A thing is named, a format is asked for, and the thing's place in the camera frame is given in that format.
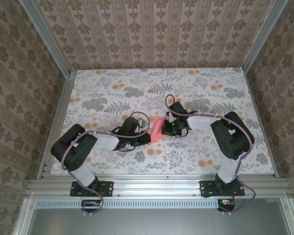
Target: pink sponge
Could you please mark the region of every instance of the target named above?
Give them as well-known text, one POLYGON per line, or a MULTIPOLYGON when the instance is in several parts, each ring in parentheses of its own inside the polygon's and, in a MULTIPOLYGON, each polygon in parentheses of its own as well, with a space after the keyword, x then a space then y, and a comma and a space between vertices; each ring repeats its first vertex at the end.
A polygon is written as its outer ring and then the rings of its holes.
POLYGON ((165 122, 165 119, 165 117, 155 116, 153 127, 151 131, 148 131, 148 134, 150 134, 151 137, 151 142, 148 144, 148 146, 166 137, 166 135, 161 134, 161 128, 165 122))

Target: floral table surface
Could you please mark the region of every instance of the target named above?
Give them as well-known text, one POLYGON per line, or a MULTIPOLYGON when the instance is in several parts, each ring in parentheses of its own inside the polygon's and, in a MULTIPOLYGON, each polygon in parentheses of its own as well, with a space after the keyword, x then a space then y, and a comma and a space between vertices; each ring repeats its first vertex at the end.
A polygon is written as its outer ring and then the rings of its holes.
MULTIPOLYGON (((240 173, 274 173, 241 68, 79 70, 62 134, 76 123, 88 130, 110 131, 134 111, 146 113, 152 125, 155 116, 167 111, 167 94, 175 95, 188 111, 219 115, 235 111, 255 137, 240 173)), ((126 153, 93 149, 86 162, 96 174, 215 174, 221 157, 212 131, 199 130, 126 153)), ((57 160, 52 173, 64 173, 57 160)))

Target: floral wallpaper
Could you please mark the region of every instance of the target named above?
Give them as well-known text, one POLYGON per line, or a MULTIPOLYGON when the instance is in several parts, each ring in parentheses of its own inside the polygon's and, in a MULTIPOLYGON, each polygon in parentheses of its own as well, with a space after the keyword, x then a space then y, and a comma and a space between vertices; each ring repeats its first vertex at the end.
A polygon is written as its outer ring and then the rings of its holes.
POLYGON ((279 173, 294 189, 294 0, 288 1, 247 76, 279 173))
POLYGON ((273 0, 34 0, 72 70, 240 67, 273 0))
MULTIPOLYGON (((149 115, 153 127, 168 111, 164 104, 168 94, 174 94, 189 112, 235 111, 255 137, 240 173, 274 173, 241 68, 79 70, 62 134, 75 123, 88 130, 111 131, 135 111, 149 115)), ((146 120, 140 114, 134 117, 146 120)), ((208 124, 207 130, 193 130, 183 138, 165 137, 130 152, 92 149, 86 163, 96 174, 216 174, 223 156, 208 124)), ((66 172, 55 160, 51 173, 66 172)))
POLYGON ((21 4, 0 0, 0 235, 36 178, 63 81, 21 4))

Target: purple cable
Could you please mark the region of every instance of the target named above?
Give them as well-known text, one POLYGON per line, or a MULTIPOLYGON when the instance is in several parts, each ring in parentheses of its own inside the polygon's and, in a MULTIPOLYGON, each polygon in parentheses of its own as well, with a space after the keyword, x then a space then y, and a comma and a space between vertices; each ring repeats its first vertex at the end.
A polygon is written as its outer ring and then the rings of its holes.
MULTIPOLYGON (((76 182, 83 188, 83 189, 86 189, 86 190, 88 190, 88 191, 90 191, 90 192, 93 192, 94 194, 96 194, 98 197, 100 197, 100 199, 101 199, 101 203, 100 203, 100 206, 98 207, 98 209, 96 210, 96 211, 94 211, 92 214, 95 214, 95 213, 97 213, 98 211, 100 211, 100 209, 103 207, 103 197, 99 194, 99 193, 97 193, 95 190, 92 190, 91 188, 88 188, 88 187, 86 187, 86 186, 84 186, 78 179, 76 179, 76 177, 70 172, 70 171, 68 171, 66 168, 65 168, 65 166, 64 166, 64 161, 65 161, 65 158, 67 157, 67 154, 69 153, 69 151, 72 149, 72 147, 74 146, 74 144, 76 144, 77 143, 77 141, 80 139, 80 138, 82 138, 83 136, 85 136, 86 134, 102 134, 102 135, 111 135, 111 136, 115 136, 115 137, 122 137, 122 138, 129 138, 129 139, 132 139, 132 138, 137 138, 137 137, 140 137, 140 136, 142 136, 142 135, 144 135, 144 134, 146 134, 146 132, 148 131, 148 129, 149 129, 149 127, 150 127, 150 120, 149 120, 149 117, 145 114, 145 113, 143 113, 143 112, 139 112, 139 111, 136 111, 136 112, 133 112, 131 115, 130 115, 130 117, 133 115, 133 114, 143 114, 143 115, 145 115, 145 117, 147 118, 147 120, 148 120, 148 127, 147 127, 147 129, 143 132, 143 133, 141 133, 141 134, 139 134, 139 135, 136 135, 136 136, 122 136, 122 135, 116 135, 116 134, 112 134, 112 133, 109 133, 109 132, 103 132, 103 131, 85 131, 85 132, 83 132, 82 134, 80 134, 74 141, 72 141, 72 143, 70 144, 70 146, 68 147, 68 149, 65 151, 65 153, 63 154, 63 157, 62 157, 62 160, 61 160, 61 168, 63 169, 63 170, 66 170, 67 172, 68 172, 68 174, 69 175, 71 175, 75 180, 76 180, 76 182)), ((86 211, 85 211, 85 205, 86 204, 88 204, 88 203, 90 203, 90 202, 85 202, 84 204, 83 204, 83 207, 82 207, 82 211, 84 212, 84 214, 86 214, 86 211)))
POLYGON ((248 185, 246 185, 242 180, 240 180, 240 178, 239 178, 239 176, 238 176, 238 172, 239 172, 240 166, 241 166, 241 164, 242 164, 242 160, 243 160, 243 159, 244 159, 244 158, 245 158, 245 157, 246 157, 246 156, 252 151, 252 148, 253 148, 253 143, 252 143, 251 138, 249 137, 248 133, 247 133, 247 132, 246 132, 246 131, 245 131, 245 130, 239 125, 239 124, 237 124, 236 122, 232 121, 231 119, 228 119, 228 118, 223 117, 223 116, 212 115, 212 114, 179 114, 179 113, 177 113, 177 112, 175 112, 175 111, 173 111, 172 109, 169 108, 168 103, 167 103, 167 99, 168 99, 169 96, 171 96, 171 97, 173 98, 173 103, 175 103, 175 97, 174 97, 174 95, 169 94, 169 95, 167 95, 166 98, 165 98, 165 105, 166 105, 167 109, 168 109, 171 113, 176 114, 176 115, 179 115, 179 116, 186 116, 186 117, 188 117, 188 116, 202 116, 202 117, 210 117, 210 118, 221 118, 221 119, 224 119, 224 120, 230 122, 231 124, 235 125, 235 126, 236 126, 237 128, 239 128, 239 130, 242 131, 243 134, 246 136, 246 138, 247 138, 247 140, 248 140, 248 143, 249 143, 249 150, 248 150, 244 155, 242 155, 242 156, 240 157, 240 159, 239 159, 239 163, 238 163, 238 165, 237 165, 237 167, 236 167, 236 170, 235 170, 235 177, 236 177, 236 179, 237 179, 242 185, 244 185, 246 188, 248 188, 249 190, 251 190, 251 191, 253 192, 253 196, 252 196, 252 198, 251 198, 251 199, 250 199, 245 205, 243 205, 242 207, 240 207, 240 208, 238 208, 238 209, 236 209, 236 210, 234 210, 234 211, 228 211, 227 209, 225 209, 225 208, 223 208, 223 207, 220 207, 221 209, 225 210, 225 211, 228 212, 228 213, 236 213, 236 212, 239 212, 240 210, 242 210, 243 208, 245 208, 249 203, 251 203, 251 201, 256 197, 256 192, 255 192, 255 190, 253 190, 251 187, 249 187, 248 185))

